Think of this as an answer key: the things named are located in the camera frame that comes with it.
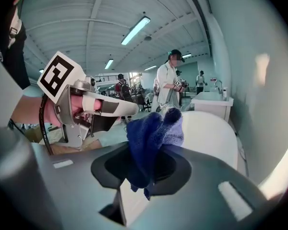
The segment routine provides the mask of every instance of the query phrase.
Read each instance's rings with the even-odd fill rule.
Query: white sink
[[[228,122],[234,99],[229,97],[223,100],[218,92],[201,92],[191,100],[191,103],[194,104],[195,111],[212,113]]]

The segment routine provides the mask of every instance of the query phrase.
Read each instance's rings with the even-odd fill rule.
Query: blue towel
[[[134,165],[130,166],[127,179],[132,190],[145,188],[149,200],[149,189],[153,186],[155,158],[163,144],[181,146],[183,143],[182,115],[179,109],[171,108],[164,119],[159,113],[151,113],[127,125],[127,139]]]

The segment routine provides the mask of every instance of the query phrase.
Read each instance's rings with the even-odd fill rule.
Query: baseball cap
[[[182,54],[178,49],[173,49],[168,53],[168,55],[177,55],[177,60],[181,60],[182,62],[184,62],[184,58],[182,58]]]

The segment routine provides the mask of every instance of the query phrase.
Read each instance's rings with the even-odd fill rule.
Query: ceiling light
[[[182,58],[187,58],[187,57],[190,57],[190,56],[192,56],[192,54],[187,54],[187,55],[184,55],[184,56],[182,56]]]
[[[150,23],[150,19],[146,16],[144,16],[133,28],[132,30],[125,36],[123,41],[121,42],[122,45],[127,45],[130,40],[138,34],[140,30],[143,29],[144,26],[146,26],[148,23]]]
[[[146,68],[144,71],[148,71],[148,70],[153,69],[155,67],[157,67],[157,66],[152,66],[152,67]]]
[[[110,59],[106,65],[105,69],[108,69],[113,61],[114,61],[113,59]]]

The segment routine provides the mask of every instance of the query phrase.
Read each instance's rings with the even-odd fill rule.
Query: railing
[[[110,76],[95,76],[95,82],[109,82],[109,81],[116,81],[117,75],[110,75]]]

